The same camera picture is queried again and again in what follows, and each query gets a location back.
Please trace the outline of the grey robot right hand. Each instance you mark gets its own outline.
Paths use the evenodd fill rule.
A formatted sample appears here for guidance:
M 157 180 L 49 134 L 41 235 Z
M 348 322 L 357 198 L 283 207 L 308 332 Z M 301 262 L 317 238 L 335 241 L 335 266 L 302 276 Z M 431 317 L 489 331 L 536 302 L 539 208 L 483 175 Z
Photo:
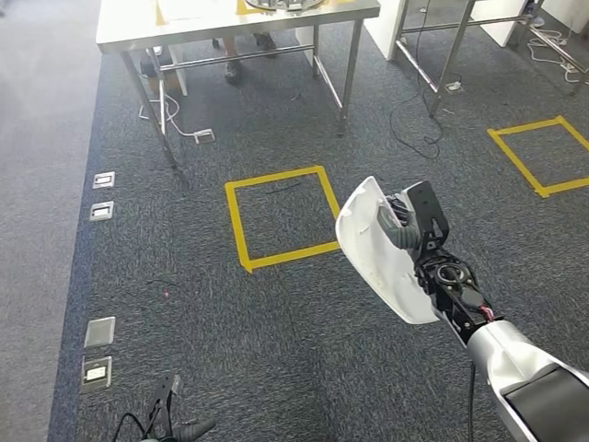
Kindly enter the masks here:
M 415 213 L 399 194 L 387 195 L 385 204 L 379 206 L 376 220 L 391 243 L 400 250 L 416 249 L 422 239 Z

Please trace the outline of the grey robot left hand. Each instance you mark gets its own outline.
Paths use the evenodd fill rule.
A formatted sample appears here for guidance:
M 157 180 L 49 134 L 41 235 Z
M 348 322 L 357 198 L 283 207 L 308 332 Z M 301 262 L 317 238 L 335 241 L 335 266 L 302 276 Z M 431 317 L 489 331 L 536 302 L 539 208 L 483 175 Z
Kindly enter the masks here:
M 174 426 L 172 431 L 178 442 L 194 442 L 216 427 L 216 419 L 203 422 L 190 422 Z

